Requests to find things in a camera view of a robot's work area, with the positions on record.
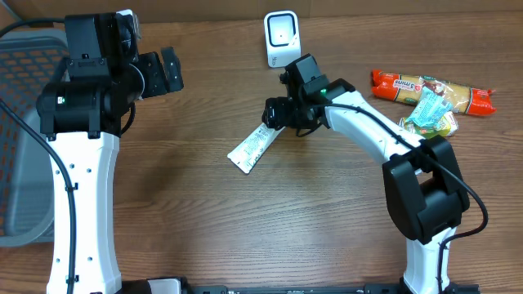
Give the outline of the white cream tube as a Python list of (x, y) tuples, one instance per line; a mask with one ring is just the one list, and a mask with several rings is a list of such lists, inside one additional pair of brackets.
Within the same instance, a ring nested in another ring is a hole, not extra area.
[(282, 130), (276, 131), (262, 123), (228, 153), (227, 158), (244, 174), (249, 174)]

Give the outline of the orange cracker pack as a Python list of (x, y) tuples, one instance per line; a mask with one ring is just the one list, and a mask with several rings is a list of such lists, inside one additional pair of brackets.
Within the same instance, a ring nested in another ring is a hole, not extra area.
[(490, 99), (494, 93), (490, 89), (468, 87), (426, 75), (387, 73), (380, 69), (372, 70), (371, 79), (372, 93), (385, 100), (416, 105), (422, 89), (427, 88), (450, 102), (455, 113), (488, 116), (497, 111)]

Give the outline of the teal wipes pack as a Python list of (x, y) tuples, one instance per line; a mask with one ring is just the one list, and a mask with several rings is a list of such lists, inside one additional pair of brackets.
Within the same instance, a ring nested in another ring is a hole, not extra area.
[(418, 127), (434, 127), (452, 108), (453, 105), (443, 96), (424, 87), (417, 106), (405, 121)]

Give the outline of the green juice carton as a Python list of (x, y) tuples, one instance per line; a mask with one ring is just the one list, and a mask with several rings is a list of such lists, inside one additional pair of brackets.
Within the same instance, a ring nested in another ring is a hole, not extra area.
[(402, 118), (398, 125), (405, 130), (423, 136), (426, 139), (430, 139), (434, 136), (452, 136), (458, 130), (458, 122), (452, 111), (445, 113), (438, 123), (432, 127), (419, 127), (413, 122), (406, 122), (406, 118)]

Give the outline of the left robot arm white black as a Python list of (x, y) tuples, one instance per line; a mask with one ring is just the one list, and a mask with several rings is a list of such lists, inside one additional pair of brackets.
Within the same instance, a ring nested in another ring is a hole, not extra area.
[(114, 170), (136, 102), (183, 87), (175, 51), (140, 53), (131, 10), (65, 17), (66, 71), (37, 100), (54, 184), (49, 293), (182, 294), (182, 278), (124, 281), (114, 248)]

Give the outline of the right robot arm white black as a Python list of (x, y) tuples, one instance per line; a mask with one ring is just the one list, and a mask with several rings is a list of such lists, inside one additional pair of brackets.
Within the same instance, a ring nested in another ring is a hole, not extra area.
[(343, 134), (382, 168), (387, 210), (406, 238), (407, 266), (399, 293), (477, 293), (448, 276), (450, 244), (470, 207), (450, 143), (425, 139), (374, 109), (344, 79), (330, 81), (307, 54), (279, 76), (286, 96), (269, 98), (261, 120), (306, 136), (319, 127)]

